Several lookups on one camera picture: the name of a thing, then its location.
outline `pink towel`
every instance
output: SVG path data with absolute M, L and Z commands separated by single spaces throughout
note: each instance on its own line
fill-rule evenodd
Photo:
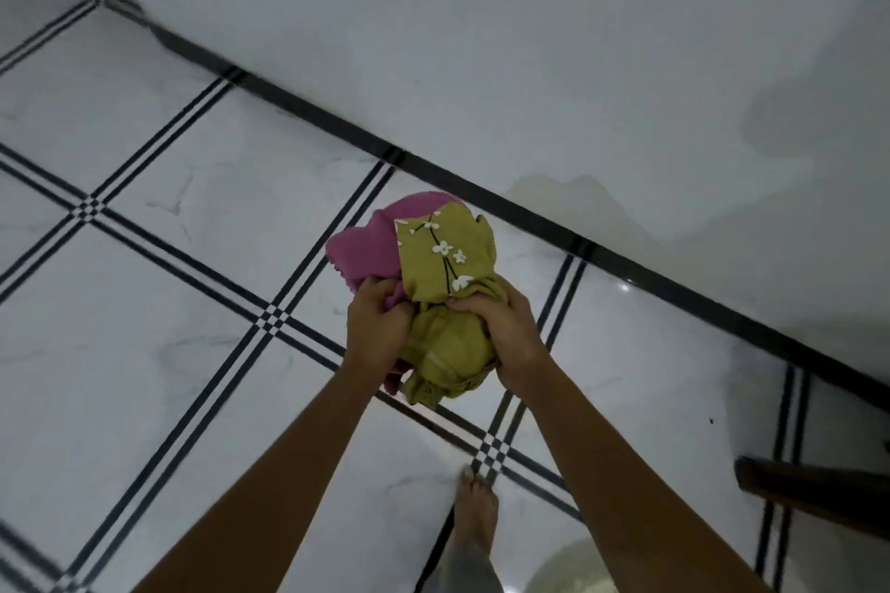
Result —
M 325 244 L 328 260 L 346 280 L 355 293 L 367 277 L 380 279 L 401 279 L 399 245 L 396 243 L 396 220 L 429 216 L 449 202 L 460 202 L 448 193 L 430 191 L 407 195 L 386 208 L 379 208 L 363 227 L 348 227 L 335 234 Z M 407 300 L 405 288 L 399 282 L 395 293 L 386 298 L 384 305 L 391 309 L 402 300 Z M 386 376 L 384 388 L 389 394 L 399 391 L 401 376 L 411 366 L 399 361 Z

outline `gray pants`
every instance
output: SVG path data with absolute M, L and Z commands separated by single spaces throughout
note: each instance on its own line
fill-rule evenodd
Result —
M 452 544 L 423 593 L 504 593 L 504 588 L 479 544 Z

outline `wooden chair leg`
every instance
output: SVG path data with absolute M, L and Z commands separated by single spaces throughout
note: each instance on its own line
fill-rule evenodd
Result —
M 735 477 L 745 492 L 890 540 L 890 476 L 740 457 Z

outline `olive green fabric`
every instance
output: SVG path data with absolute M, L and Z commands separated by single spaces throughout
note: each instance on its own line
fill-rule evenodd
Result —
M 417 308 L 400 355 L 415 367 L 404 392 L 410 404 L 434 408 L 481 385 L 497 359 L 484 321 L 444 305 L 477 292 L 506 300 L 495 279 L 495 237 L 485 217 L 460 202 L 395 224 L 401 279 Z

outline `hand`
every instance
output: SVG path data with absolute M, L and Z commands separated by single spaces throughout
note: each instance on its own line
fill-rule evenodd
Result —
M 359 288 L 346 317 L 346 357 L 343 363 L 361 366 L 363 371 L 378 374 L 380 381 L 395 365 L 405 346 L 414 317 L 414 307 L 407 301 L 389 312 L 384 299 L 393 294 L 395 279 L 369 277 Z
M 497 376 L 507 389 L 527 401 L 538 379 L 555 364 L 541 340 L 528 298 L 504 277 L 496 277 L 506 291 L 506 303 L 484 293 L 474 293 L 451 301 L 449 307 L 473 312 L 485 320 L 501 363 Z

